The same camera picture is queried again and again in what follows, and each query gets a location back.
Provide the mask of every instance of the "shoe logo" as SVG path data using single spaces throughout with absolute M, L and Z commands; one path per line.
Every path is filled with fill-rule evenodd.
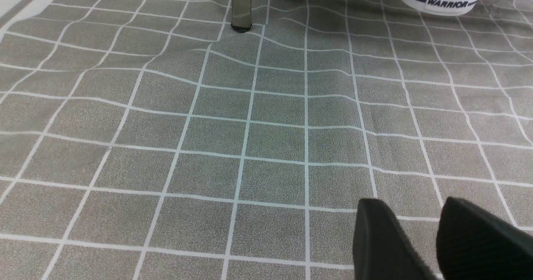
M 443 1 L 443 0 L 428 0 L 428 5 L 443 7 L 443 8 L 463 8 L 468 6 L 468 1 Z

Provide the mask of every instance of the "metal leg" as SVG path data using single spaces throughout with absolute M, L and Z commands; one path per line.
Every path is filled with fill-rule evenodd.
M 252 0 L 232 0 L 232 28 L 245 33 L 252 27 Z

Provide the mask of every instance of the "wrinkled mat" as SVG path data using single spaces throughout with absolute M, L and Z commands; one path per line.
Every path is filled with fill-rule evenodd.
M 533 5 L 55 0 L 0 44 L 0 278 L 353 278 L 379 197 L 533 230 Z

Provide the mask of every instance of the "floor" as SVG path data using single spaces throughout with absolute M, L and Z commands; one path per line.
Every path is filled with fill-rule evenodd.
M 533 5 L 53 0 L 0 42 L 0 278 L 353 279 L 360 198 L 436 273 L 448 196 L 533 234 Z

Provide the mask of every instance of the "rubber foot cap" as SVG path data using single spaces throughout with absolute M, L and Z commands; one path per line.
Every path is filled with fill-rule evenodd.
M 250 31 L 250 29 L 252 28 L 252 25 L 250 25 L 250 27 L 239 27 L 239 26 L 235 26 L 234 24 L 232 24 L 232 28 L 238 33 L 246 33 Z

